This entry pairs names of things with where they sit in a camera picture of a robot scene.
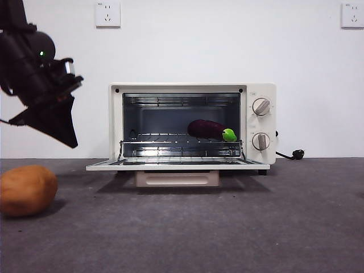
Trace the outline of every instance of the oven foot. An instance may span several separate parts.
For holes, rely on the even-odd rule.
[[[259,175],[267,175],[267,170],[266,169],[259,169],[258,174]]]

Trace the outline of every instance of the control knob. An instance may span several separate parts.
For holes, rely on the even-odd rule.
[[[268,148],[269,143],[269,136],[265,133],[258,133],[253,136],[253,146],[259,151],[263,151]]]
[[[253,103],[253,111],[256,115],[266,115],[270,109],[270,102],[265,98],[259,98]]]

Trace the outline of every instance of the oven control panel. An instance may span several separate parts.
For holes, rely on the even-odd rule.
[[[276,86],[248,85],[246,103],[246,157],[273,164],[276,158]]]

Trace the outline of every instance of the potato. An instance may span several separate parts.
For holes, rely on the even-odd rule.
[[[12,217],[44,211],[57,192],[57,177],[39,165],[11,169],[1,175],[0,211]]]

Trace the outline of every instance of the white wall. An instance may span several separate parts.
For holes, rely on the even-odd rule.
[[[364,156],[364,30],[340,29],[337,0],[123,0],[121,29],[94,26],[94,0],[25,0],[29,22],[71,56],[79,146],[1,127],[2,158],[108,156],[110,82],[275,82],[281,152]],[[2,95],[1,117],[23,109]]]

